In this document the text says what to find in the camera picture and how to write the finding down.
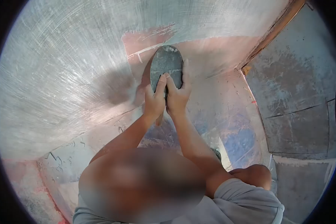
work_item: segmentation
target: leg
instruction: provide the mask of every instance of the leg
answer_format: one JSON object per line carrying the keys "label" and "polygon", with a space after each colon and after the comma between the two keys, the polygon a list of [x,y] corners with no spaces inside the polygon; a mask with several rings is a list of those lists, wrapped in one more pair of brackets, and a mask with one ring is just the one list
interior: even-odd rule
{"label": "leg", "polygon": [[233,169],[229,173],[244,183],[270,190],[271,173],[266,166],[254,164],[245,169]]}

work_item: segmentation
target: blue paint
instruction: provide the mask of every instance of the blue paint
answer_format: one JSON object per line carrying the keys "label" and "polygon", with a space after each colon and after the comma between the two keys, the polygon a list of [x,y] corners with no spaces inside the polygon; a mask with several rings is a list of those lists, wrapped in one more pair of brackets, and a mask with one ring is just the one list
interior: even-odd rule
{"label": "blue paint", "polygon": [[227,135],[220,133],[220,138],[232,164],[251,150],[255,143],[255,133],[251,128],[240,129],[237,133]]}

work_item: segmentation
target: knee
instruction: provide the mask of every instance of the knee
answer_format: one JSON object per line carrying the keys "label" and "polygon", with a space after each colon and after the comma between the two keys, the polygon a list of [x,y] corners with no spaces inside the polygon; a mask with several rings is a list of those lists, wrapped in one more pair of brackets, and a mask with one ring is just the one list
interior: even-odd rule
{"label": "knee", "polygon": [[254,164],[246,168],[249,170],[250,176],[254,179],[255,186],[263,187],[266,190],[270,190],[271,187],[271,173],[270,170],[260,164]]}
{"label": "knee", "polygon": [[270,170],[264,165],[254,164],[254,165],[249,166],[247,169],[249,169],[249,171],[253,175],[256,175],[256,177],[259,177],[260,179],[271,180]]}

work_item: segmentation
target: paint patch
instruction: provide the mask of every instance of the paint patch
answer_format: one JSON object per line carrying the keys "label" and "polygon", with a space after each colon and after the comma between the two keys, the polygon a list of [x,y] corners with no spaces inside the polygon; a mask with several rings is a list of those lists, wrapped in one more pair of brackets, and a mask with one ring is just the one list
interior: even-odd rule
{"label": "paint patch", "polygon": [[125,33],[121,39],[125,46],[127,57],[131,58],[139,55],[145,49],[149,50],[151,47],[169,40],[175,34],[175,30],[172,29],[174,25],[170,24],[141,32],[133,31]]}
{"label": "paint patch", "polygon": [[246,155],[255,144],[255,133],[250,128],[228,135],[221,134],[220,138],[232,164]]}

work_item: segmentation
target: person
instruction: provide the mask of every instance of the person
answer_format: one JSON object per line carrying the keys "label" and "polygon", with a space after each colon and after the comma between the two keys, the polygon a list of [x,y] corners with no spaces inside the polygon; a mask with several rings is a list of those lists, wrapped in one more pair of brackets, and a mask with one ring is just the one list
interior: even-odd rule
{"label": "person", "polygon": [[[148,85],[145,89],[143,115],[129,128],[105,145],[91,160],[107,154],[111,149],[136,148],[143,136],[166,108],[179,139],[182,154],[202,172],[206,181],[206,194],[189,213],[164,223],[281,223],[284,206],[269,191],[271,173],[263,165],[227,172],[216,154],[201,138],[186,113],[192,86],[189,79],[188,60],[183,64],[183,85],[177,89],[168,73],[161,75],[156,92]],[[164,89],[168,88],[167,102]],[[116,224],[99,217],[79,197],[73,224]]]}

